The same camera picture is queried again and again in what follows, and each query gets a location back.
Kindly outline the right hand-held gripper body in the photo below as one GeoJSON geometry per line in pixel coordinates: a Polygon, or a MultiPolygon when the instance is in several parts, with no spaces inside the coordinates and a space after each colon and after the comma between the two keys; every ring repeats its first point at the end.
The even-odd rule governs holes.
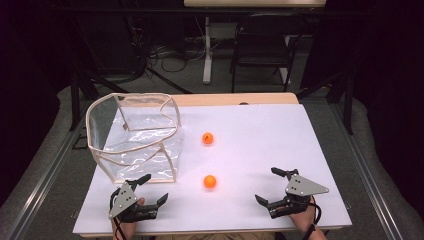
{"type": "Polygon", "coordinates": [[[321,184],[309,180],[300,174],[294,175],[288,179],[288,185],[285,187],[286,196],[280,200],[279,207],[269,210],[272,219],[304,212],[310,199],[317,194],[328,193],[329,189],[321,184]]]}

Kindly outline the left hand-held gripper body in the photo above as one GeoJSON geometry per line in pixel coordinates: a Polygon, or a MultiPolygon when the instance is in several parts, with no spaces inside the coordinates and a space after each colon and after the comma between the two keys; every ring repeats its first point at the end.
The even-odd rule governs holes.
{"type": "Polygon", "coordinates": [[[143,185],[141,180],[125,181],[112,195],[110,201],[109,218],[123,223],[155,219],[158,213],[156,205],[141,206],[135,194],[138,186],[143,185]]]}

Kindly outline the clear plastic bag beige trim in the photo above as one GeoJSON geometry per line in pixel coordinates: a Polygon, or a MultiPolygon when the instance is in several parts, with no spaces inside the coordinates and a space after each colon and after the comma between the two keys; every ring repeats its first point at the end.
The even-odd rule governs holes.
{"type": "Polygon", "coordinates": [[[163,93],[112,93],[86,112],[87,144],[114,183],[145,174],[174,182],[184,133],[178,105],[163,93]]]}

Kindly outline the person's left hand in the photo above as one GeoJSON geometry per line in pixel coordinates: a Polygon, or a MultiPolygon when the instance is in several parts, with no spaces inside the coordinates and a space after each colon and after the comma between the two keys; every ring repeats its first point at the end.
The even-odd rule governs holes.
{"type": "Polygon", "coordinates": [[[135,235],[137,229],[137,223],[121,223],[117,219],[111,221],[113,240],[131,240],[135,235]]]}

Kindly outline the person's right hand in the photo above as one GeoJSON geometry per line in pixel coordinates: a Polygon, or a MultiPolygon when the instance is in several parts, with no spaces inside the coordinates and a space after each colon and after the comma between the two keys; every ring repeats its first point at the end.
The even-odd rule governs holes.
{"type": "Polygon", "coordinates": [[[314,223],[315,220],[315,200],[310,199],[310,203],[307,209],[304,212],[291,214],[289,218],[291,219],[294,226],[302,233],[306,234],[310,226],[314,223]]]}

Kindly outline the white board sheet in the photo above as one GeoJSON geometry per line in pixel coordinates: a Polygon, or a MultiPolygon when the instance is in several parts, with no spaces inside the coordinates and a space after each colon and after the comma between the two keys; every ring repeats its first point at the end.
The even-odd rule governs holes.
{"type": "Polygon", "coordinates": [[[350,225],[339,190],[310,119],[301,104],[183,107],[184,141],[173,183],[147,183],[136,193],[148,203],[168,194],[154,220],[142,221],[144,235],[289,230],[288,217],[272,219],[256,195],[268,201],[284,197],[287,179],[272,167],[297,169],[301,176],[329,189],[317,196],[322,228],[350,225]],[[210,132],[212,144],[202,135],[210,132]],[[203,180],[213,175],[208,189],[203,180]]]}

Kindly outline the black metal stand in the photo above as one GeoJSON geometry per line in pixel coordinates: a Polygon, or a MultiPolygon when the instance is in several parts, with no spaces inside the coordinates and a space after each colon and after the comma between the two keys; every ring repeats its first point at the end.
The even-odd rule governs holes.
{"type": "Polygon", "coordinates": [[[73,131],[81,121],[80,94],[88,100],[97,100],[99,92],[95,84],[100,84],[117,93],[127,93],[127,90],[110,82],[92,70],[76,70],[71,80],[71,106],[72,122],[70,130],[73,131]]]}
{"type": "Polygon", "coordinates": [[[343,101],[343,115],[342,123],[347,132],[352,135],[352,104],[353,104],[353,89],[354,80],[351,73],[336,73],[326,78],[312,87],[308,87],[296,94],[298,99],[303,99],[310,94],[321,89],[325,85],[330,84],[330,90],[326,95],[328,103],[338,103],[341,97],[344,97],[343,101]]]}

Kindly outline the black folding chair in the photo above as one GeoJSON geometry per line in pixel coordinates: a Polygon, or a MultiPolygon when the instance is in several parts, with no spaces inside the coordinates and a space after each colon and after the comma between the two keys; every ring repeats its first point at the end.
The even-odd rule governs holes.
{"type": "Polygon", "coordinates": [[[234,34],[231,91],[235,90],[238,67],[285,68],[286,77],[280,79],[286,91],[298,41],[306,29],[306,20],[298,14],[254,13],[243,17],[234,34]]]}

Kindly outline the grey metal rail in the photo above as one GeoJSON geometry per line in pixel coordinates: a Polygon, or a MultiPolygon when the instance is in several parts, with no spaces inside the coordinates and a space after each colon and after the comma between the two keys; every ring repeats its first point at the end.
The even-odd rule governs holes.
{"type": "Polygon", "coordinates": [[[81,149],[83,128],[71,131],[60,110],[18,185],[0,208],[5,240],[80,240],[73,232],[94,161],[81,149]]]}
{"type": "Polygon", "coordinates": [[[375,178],[368,167],[354,135],[350,134],[344,125],[342,110],[336,104],[330,104],[330,109],[336,119],[343,138],[347,142],[347,145],[353,154],[355,167],[387,239],[404,240],[404,237],[394,220],[393,214],[388,208],[387,202],[383,198],[383,195],[377,186],[375,178]]]}

